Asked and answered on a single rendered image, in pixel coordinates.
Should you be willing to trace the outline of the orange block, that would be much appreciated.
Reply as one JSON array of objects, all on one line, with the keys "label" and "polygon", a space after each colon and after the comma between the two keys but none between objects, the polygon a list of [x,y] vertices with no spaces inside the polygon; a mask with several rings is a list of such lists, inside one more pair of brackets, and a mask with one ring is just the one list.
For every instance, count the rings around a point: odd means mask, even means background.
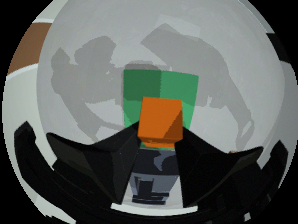
[{"label": "orange block", "polygon": [[146,147],[174,148],[182,140],[182,101],[144,96],[138,137]]}]

